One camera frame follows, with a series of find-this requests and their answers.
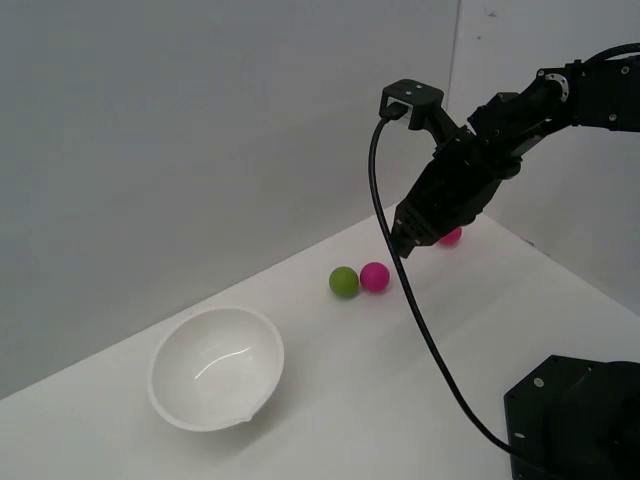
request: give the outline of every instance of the black cable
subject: black cable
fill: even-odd
[[[620,55],[628,55],[630,53],[640,53],[640,43],[627,43],[626,45],[619,45],[617,47],[608,48],[584,62],[585,66],[592,66],[596,63],[609,60],[613,57],[619,57]]]
[[[382,204],[380,202],[380,195],[378,193],[378,181],[376,179],[376,152],[378,150],[378,142],[380,140],[380,134],[382,133],[382,129],[385,127],[387,123],[391,120],[397,120],[401,118],[406,112],[406,107],[399,104],[393,103],[387,108],[386,115],[378,122],[376,129],[373,132],[373,137],[371,138],[371,145],[369,147],[369,188],[371,190],[371,199],[373,200],[373,208],[376,212],[376,217],[378,218],[378,223],[380,224],[380,229],[382,230],[382,235],[384,236],[384,241],[387,244],[387,248],[389,249],[389,253],[391,254],[391,259],[393,260],[393,264],[396,267],[396,271],[398,273],[398,278],[400,279],[400,284],[402,285],[402,290],[404,290],[404,294],[407,297],[407,302],[409,303],[409,308],[415,317],[416,323],[418,324],[418,328],[424,337],[424,341],[427,343],[427,347],[429,347],[429,351],[433,356],[444,380],[447,382],[451,393],[455,397],[458,405],[465,413],[465,415],[471,420],[471,423],[475,425],[475,427],[480,430],[480,432],[493,443],[496,447],[508,453],[512,457],[526,463],[527,465],[535,468],[536,470],[548,475],[550,478],[560,479],[557,474],[554,474],[547,469],[537,465],[536,463],[527,460],[522,455],[520,455],[513,447],[506,444],[498,437],[496,437],[491,431],[480,421],[480,419],[473,413],[471,407],[462,396],[458,385],[456,385],[447,364],[444,359],[440,355],[438,351],[438,347],[436,346],[433,337],[431,336],[431,332],[427,327],[424,318],[422,317],[422,313],[420,312],[420,308],[418,307],[418,303],[416,302],[415,296],[413,295],[413,290],[411,289],[411,284],[409,283],[409,279],[404,270],[404,266],[402,265],[402,261],[400,260],[400,256],[396,253],[393,245],[391,243],[391,232],[389,231],[389,226],[387,225],[387,221],[384,216],[384,211],[382,208]]]

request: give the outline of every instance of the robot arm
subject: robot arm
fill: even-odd
[[[400,256],[473,222],[547,135],[568,126],[640,132],[640,55],[609,60],[635,52],[640,44],[538,70],[522,93],[498,93],[478,107],[468,119],[475,133],[442,109],[442,91],[413,80],[386,87],[380,112],[393,102],[407,105],[401,121],[436,141],[433,160],[396,208],[392,243]]]

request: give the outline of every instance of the pink ball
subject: pink ball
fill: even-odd
[[[452,246],[458,243],[461,236],[462,236],[462,227],[458,227],[455,230],[452,230],[450,233],[447,233],[444,237],[442,237],[439,240],[439,242],[441,245]]]
[[[378,262],[367,263],[360,271],[360,283],[365,290],[380,293],[389,285],[389,269]]]

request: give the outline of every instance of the gray wall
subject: gray wall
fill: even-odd
[[[450,89],[458,121],[541,67],[640,40],[637,0],[462,0]],[[640,135],[569,129],[525,156],[487,211],[640,314]]]
[[[3,1],[0,397],[369,215],[380,90],[446,87],[456,14]],[[383,143],[388,203],[432,145],[402,129]]]

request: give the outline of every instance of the tabletop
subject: tabletop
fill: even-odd
[[[447,390],[395,274],[383,295],[329,291],[333,268],[370,261],[391,267],[374,218],[5,398],[0,478],[510,478]],[[502,396],[549,355],[640,361],[636,315],[487,217],[405,263],[462,392],[502,438]],[[251,422],[193,433],[155,413],[145,379],[158,342],[204,306],[261,311],[286,355]]]

